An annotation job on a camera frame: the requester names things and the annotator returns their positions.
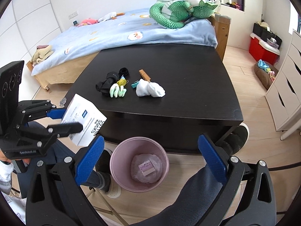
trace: paper label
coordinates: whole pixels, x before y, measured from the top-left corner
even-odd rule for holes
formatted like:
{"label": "paper label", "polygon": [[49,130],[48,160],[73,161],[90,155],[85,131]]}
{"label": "paper label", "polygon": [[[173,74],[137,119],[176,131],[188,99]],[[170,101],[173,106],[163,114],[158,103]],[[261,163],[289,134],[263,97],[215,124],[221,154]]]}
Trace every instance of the paper label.
{"label": "paper label", "polygon": [[143,162],[138,167],[144,176],[156,170],[150,160]]}
{"label": "paper label", "polygon": [[61,123],[81,123],[83,130],[80,133],[70,134],[69,137],[77,146],[88,146],[105,121],[106,117],[92,102],[75,94]]}

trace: bed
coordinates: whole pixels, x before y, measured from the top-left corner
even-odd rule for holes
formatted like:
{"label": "bed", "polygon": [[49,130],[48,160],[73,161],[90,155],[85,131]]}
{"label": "bed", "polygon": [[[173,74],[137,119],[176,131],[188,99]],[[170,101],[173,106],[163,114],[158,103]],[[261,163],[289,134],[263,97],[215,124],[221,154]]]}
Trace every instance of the bed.
{"label": "bed", "polygon": [[[198,44],[215,47],[223,60],[230,18],[214,14],[208,20],[193,20],[181,29],[170,30],[161,28],[148,14],[148,9],[133,10],[116,20],[71,27],[49,42],[55,51],[52,56],[35,67],[28,62],[27,67],[41,87],[48,90],[52,84],[74,83],[101,50],[114,47],[156,43]],[[135,31],[142,31],[143,38],[136,40],[132,36]]]}

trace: teal clip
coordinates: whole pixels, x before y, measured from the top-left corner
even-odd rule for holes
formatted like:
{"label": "teal clip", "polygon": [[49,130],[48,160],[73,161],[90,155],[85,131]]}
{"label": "teal clip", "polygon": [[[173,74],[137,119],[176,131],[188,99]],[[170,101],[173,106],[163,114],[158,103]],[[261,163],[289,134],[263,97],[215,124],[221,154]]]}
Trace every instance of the teal clip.
{"label": "teal clip", "polygon": [[139,81],[135,81],[135,82],[131,85],[131,87],[132,87],[133,89],[135,89],[135,88],[137,87],[138,83],[139,83]]}

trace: pink trash can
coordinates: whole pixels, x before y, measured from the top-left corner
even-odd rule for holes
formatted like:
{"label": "pink trash can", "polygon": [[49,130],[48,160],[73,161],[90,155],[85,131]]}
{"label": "pink trash can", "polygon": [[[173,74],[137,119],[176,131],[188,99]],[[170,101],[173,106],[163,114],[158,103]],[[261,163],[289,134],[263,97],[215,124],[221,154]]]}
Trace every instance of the pink trash can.
{"label": "pink trash can", "polygon": [[[136,182],[131,177],[131,162],[135,155],[157,155],[163,165],[162,177],[156,183]],[[168,156],[156,141],[145,137],[133,137],[121,142],[114,150],[110,160],[113,179],[124,189],[134,193],[143,193],[157,188],[165,179],[169,170]]]}

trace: pink plush toy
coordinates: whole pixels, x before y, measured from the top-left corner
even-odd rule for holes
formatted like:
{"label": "pink plush toy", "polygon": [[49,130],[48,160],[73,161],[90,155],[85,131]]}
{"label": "pink plush toy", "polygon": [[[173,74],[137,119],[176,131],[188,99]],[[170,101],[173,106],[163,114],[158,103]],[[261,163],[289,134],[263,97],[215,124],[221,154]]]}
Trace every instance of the pink plush toy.
{"label": "pink plush toy", "polygon": [[77,27],[80,27],[83,25],[94,25],[96,23],[98,23],[98,20],[88,18],[88,19],[84,19]]}

